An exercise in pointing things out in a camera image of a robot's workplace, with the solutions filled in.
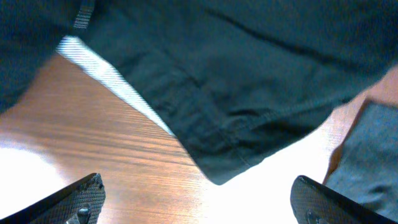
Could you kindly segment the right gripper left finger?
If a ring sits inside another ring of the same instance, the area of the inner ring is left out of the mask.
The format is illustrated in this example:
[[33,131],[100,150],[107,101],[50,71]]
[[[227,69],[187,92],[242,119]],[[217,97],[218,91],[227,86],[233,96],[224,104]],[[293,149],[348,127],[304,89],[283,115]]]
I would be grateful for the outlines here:
[[1,224],[97,224],[105,200],[106,192],[101,175],[92,173],[1,219]]

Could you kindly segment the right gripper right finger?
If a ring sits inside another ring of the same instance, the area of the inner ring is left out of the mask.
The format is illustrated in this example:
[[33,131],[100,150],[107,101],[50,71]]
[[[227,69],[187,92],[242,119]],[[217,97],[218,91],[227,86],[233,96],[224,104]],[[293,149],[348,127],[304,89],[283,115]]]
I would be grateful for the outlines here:
[[293,182],[290,204],[298,224],[397,224],[304,175]]

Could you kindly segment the black shorts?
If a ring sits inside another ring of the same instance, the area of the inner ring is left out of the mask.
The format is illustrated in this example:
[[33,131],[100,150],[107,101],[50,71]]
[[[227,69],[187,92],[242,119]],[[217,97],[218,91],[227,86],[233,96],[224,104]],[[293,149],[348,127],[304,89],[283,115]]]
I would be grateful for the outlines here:
[[221,185],[382,78],[397,60],[397,2],[2,1],[2,111],[67,35],[110,63]]

